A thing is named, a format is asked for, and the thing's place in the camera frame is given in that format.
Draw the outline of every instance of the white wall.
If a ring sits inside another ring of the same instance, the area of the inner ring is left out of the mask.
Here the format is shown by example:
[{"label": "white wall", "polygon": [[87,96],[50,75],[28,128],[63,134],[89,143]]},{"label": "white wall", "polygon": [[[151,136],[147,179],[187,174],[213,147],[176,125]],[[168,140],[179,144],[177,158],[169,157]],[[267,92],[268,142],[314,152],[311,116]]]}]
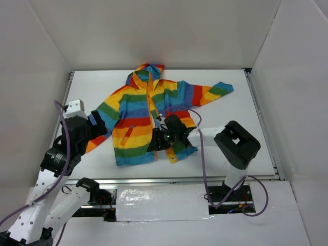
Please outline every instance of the white wall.
[{"label": "white wall", "polygon": [[26,1],[0,1],[0,187],[33,186],[69,71]]},{"label": "white wall", "polygon": [[252,67],[280,0],[30,0],[74,70]]},{"label": "white wall", "polygon": [[252,80],[312,246],[328,228],[328,20],[313,0],[283,0]]}]

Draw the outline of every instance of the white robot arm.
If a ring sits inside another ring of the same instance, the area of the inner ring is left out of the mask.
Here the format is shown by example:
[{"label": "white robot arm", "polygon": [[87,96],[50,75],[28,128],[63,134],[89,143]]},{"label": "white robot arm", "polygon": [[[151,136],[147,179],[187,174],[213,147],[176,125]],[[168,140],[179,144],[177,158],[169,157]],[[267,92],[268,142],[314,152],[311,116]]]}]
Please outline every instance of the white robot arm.
[{"label": "white robot arm", "polygon": [[71,101],[65,111],[70,154],[66,150],[67,135],[62,129],[62,135],[45,153],[37,182],[24,210],[7,232],[0,233],[0,245],[52,245],[59,229],[82,205],[97,201],[106,192],[99,189],[97,182],[83,178],[74,192],[50,211],[60,189],[85,154],[89,140],[107,133],[97,111],[92,112],[97,124],[91,123],[81,100]]}]

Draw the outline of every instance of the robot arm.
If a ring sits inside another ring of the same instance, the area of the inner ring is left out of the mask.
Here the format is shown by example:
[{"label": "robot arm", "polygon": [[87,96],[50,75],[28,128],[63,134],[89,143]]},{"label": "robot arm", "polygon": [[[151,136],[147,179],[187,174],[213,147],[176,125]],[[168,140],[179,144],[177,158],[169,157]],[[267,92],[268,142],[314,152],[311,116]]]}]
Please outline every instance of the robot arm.
[{"label": "robot arm", "polygon": [[[62,135],[58,137],[53,146],[45,153],[41,163],[35,187],[28,198],[27,208],[21,212],[16,222],[7,231],[0,233],[0,245],[52,245],[53,238],[58,230],[69,218],[88,201],[93,202],[100,195],[99,184],[93,180],[83,178],[76,185],[77,188],[53,211],[50,211],[61,187],[67,182],[74,167],[85,154],[89,140],[107,133],[105,123],[99,113],[93,111],[96,125],[93,125],[84,113],[83,102],[71,101],[66,109],[66,125],[70,138],[70,158],[66,173],[67,140],[62,128]],[[40,199],[43,194],[53,189],[47,196]]]},{"label": "robot arm", "polygon": [[[187,128],[174,114],[165,119],[159,118],[161,126],[154,128],[148,151],[168,149],[171,143],[179,141],[186,147],[201,146],[200,132],[197,127]],[[201,130],[204,146],[219,147],[231,164],[223,185],[229,191],[247,173],[247,167],[255,158],[261,145],[259,141],[246,131],[239,123],[230,121],[226,126],[205,128]],[[243,183],[234,189],[238,190]]]}]

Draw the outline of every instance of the cable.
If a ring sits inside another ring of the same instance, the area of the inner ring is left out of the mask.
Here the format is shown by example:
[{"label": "cable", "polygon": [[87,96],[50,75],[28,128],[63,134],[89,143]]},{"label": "cable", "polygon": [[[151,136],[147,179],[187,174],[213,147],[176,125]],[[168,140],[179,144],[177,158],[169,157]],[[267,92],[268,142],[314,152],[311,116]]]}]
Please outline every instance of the cable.
[{"label": "cable", "polygon": [[[68,127],[67,127],[67,124],[66,124],[66,121],[65,121],[65,118],[64,118],[64,115],[62,114],[61,112],[61,109],[65,108],[63,105],[61,105],[57,100],[54,101],[54,104],[55,104],[55,107],[56,107],[56,110],[57,110],[57,113],[60,117],[60,120],[61,120],[61,123],[63,124],[63,128],[64,128],[64,131],[65,131],[65,136],[66,136],[66,146],[67,146],[67,154],[66,154],[66,162],[65,162],[65,165],[63,167],[63,171],[61,172],[59,178],[57,179],[57,181],[55,182],[55,184],[50,188],[48,189],[44,194],[42,194],[41,196],[39,196],[38,198],[36,198],[35,200],[33,200],[33,203],[36,203],[36,202],[39,202],[41,200],[43,200],[50,192],[52,192],[55,187],[59,184],[59,182],[62,180],[63,176],[66,174],[66,171],[67,171],[67,167],[69,165],[69,161],[70,161],[70,158],[71,158],[71,143],[70,143],[70,136],[69,136],[69,133],[68,133]],[[30,205],[29,204],[26,204],[24,206],[22,206],[21,208],[15,210],[14,212],[12,212],[11,214],[8,214],[5,218],[3,218],[1,221],[0,221],[0,227],[1,225],[7,220],[9,219],[10,217],[14,216],[15,214],[25,210],[26,208],[28,208]]]},{"label": "cable", "polygon": [[200,125],[200,123],[201,123],[201,121],[202,121],[202,118],[201,118],[200,114],[197,113],[195,110],[193,110],[193,109],[189,109],[189,108],[187,108],[187,107],[182,107],[182,106],[175,106],[175,107],[170,107],[170,108],[168,108],[168,109],[165,109],[165,110],[162,112],[162,115],[163,115],[164,113],[166,113],[168,110],[173,109],[173,108],[182,108],[182,109],[187,109],[187,110],[189,110],[189,111],[191,111],[191,112],[194,112],[194,113],[197,114],[198,117],[199,117],[199,122],[198,122],[197,126],[198,126],[198,132],[199,132],[199,136],[200,136],[201,165],[202,165],[202,169],[203,169],[203,180],[204,180],[204,186],[205,186],[205,190],[206,190],[206,194],[207,194],[207,199],[208,199],[208,201],[210,202],[210,204],[211,204],[214,208],[216,208],[216,209],[217,209],[218,207],[220,207],[220,206],[221,206],[221,205],[227,200],[227,198],[231,195],[231,193],[234,192],[235,188],[237,188],[239,184],[241,184],[242,182],[244,182],[244,180],[245,180],[247,177],[250,177],[250,178],[256,180],[257,182],[259,182],[260,185],[263,187],[264,192],[265,192],[265,196],[266,196],[266,201],[265,201],[264,208],[263,208],[259,213],[257,213],[257,214],[247,214],[247,213],[245,212],[245,208],[247,208],[247,207],[249,207],[249,206],[252,206],[252,204],[248,204],[248,205],[246,205],[246,206],[243,206],[243,207],[242,207],[242,213],[243,213],[244,215],[246,215],[246,216],[249,216],[249,217],[255,217],[255,216],[258,216],[258,215],[262,214],[262,213],[267,209],[267,207],[268,207],[268,203],[269,203],[269,195],[268,195],[268,191],[267,191],[267,189],[265,188],[264,184],[263,184],[259,179],[257,179],[256,177],[254,177],[254,176],[252,176],[252,175],[247,175],[247,176],[243,177],[240,181],[238,181],[238,182],[237,182],[237,183],[236,183],[236,184],[235,184],[235,185],[229,190],[229,192],[225,195],[225,197],[222,199],[221,202],[219,202],[218,204],[214,204],[214,202],[213,202],[212,199],[211,199],[211,195],[210,195],[210,191],[209,191],[209,186],[208,186],[208,183],[207,183],[206,167],[205,167],[205,154],[204,154],[204,139],[203,139],[203,134],[202,134],[202,132],[201,132],[201,129],[199,128],[199,125]]},{"label": "cable", "polygon": [[69,188],[68,186],[63,186],[63,187],[61,188],[61,191],[62,191],[64,194],[66,194],[66,195],[69,195],[69,194],[70,194],[70,193],[65,192],[65,191],[64,191],[64,188],[66,188],[67,190],[69,190],[70,192],[72,192],[71,188]]},{"label": "cable", "polygon": [[59,243],[60,243],[60,241],[61,241],[61,239],[62,239],[62,237],[63,237],[64,230],[65,230],[65,227],[66,227],[66,224],[67,224],[67,222],[63,225],[63,228],[62,228],[62,230],[61,230],[61,233],[60,233],[59,239],[58,239],[58,241],[57,241],[57,243],[56,243],[56,246],[59,245]]}]

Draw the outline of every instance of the white table surface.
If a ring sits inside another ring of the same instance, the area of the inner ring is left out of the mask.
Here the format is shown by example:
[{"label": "white table surface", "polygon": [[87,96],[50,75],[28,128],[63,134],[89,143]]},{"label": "white table surface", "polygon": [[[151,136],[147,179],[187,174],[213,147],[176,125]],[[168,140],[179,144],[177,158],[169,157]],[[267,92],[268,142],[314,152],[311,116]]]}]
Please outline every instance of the white table surface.
[{"label": "white table surface", "polygon": [[[76,71],[67,102],[81,99],[86,114],[101,104],[112,92],[125,85],[130,70]],[[243,70],[165,70],[162,78],[190,84],[213,86],[218,82],[232,84],[234,92],[205,106],[196,108],[202,115],[202,128],[226,125],[230,120],[239,122],[261,143],[261,149],[251,162],[248,174],[274,175],[273,165]],[[195,122],[197,115],[191,113]],[[142,179],[201,177],[200,150],[177,163],[170,163],[166,153],[158,153],[156,162],[138,166],[116,166],[112,138],[82,157],[71,179]],[[229,164],[219,148],[205,149],[207,175],[226,176]]]}]

